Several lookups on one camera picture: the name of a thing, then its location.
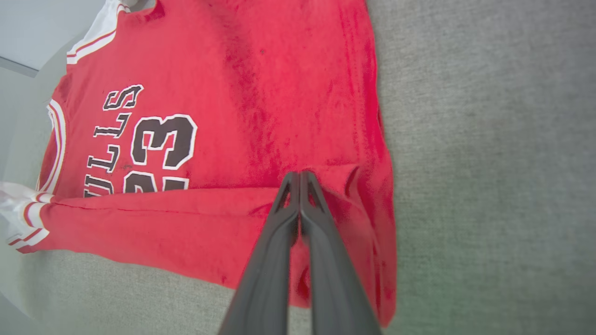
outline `red fabric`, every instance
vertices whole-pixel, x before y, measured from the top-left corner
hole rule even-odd
[[[386,326],[396,303],[396,233],[376,74],[363,0],[157,1],[120,12],[113,41],[68,65],[56,88],[66,122],[54,190],[61,200],[41,211],[48,237],[21,251],[94,253],[234,288],[284,175],[309,169]],[[143,87],[133,108],[103,110],[117,100],[110,92],[131,85]],[[96,127],[118,128],[119,113],[131,113],[119,137],[94,137]],[[146,150],[146,164],[135,162],[141,118],[176,114],[196,125],[191,157],[165,168],[178,131]],[[138,142],[141,151],[151,136]],[[110,160],[109,145],[119,146],[113,171],[88,167],[90,156]],[[108,196],[85,186],[90,175],[123,193],[134,171],[151,174],[157,191],[164,177],[188,179],[189,190]],[[82,198],[84,190],[102,197]],[[292,256],[291,303],[306,307],[307,248]]]

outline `gray table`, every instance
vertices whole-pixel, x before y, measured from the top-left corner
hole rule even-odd
[[[596,2],[368,8],[396,177],[398,312],[386,333],[596,333]],[[35,184],[41,101],[67,49],[36,79],[7,180]],[[214,334],[232,296],[93,255],[11,257],[3,287],[47,334]],[[308,333],[308,311],[290,320]]]

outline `jersey armhole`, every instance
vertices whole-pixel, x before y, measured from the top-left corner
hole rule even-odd
[[[66,122],[56,100],[49,102],[48,116],[52,122],[52,134],[39,173],[37,191],[54,194],[66,152]]]

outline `printed number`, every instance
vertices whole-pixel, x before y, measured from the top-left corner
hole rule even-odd
[[[153,173],[131,171],[124,177],[124,193],[157,191]]]
[[[145,134],[149,141],[144,142]],[[163,150],[169,136],[174,137],[174,144],[166,149],[162,168],[178,170],[194,154],[194,140],[197,125],[189,115],[174,114],[165,119],[161,117],[142,117],[136,123],[131,145],[131,157],[135,165],[147,165],[147,150]]]
[[[163,177],[163,191],[187,190],[188,178]],[[157,191],[155,176],[149,172],[131,171],[124,177],[124,193]]]

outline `jersey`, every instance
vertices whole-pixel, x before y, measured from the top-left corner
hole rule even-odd
[[[311,170],[387,325],[396,233],[376,80],[364,0],[107,0],[67,53],[38,190],[3,185],[8,242],[235,288],[284,175]],[[308,248],[291,255],[290,303],[307,307]]]

